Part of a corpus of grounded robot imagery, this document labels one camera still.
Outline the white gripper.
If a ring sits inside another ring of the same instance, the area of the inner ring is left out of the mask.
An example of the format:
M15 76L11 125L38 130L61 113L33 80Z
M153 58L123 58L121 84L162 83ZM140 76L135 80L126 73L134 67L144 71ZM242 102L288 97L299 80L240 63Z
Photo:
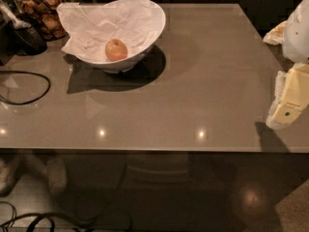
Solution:
M273 130L291 125L309 105L309 0L302 0L283 21L263 38L266 44L282 44L283 55L295 62L275 78L274 101L266 124Z

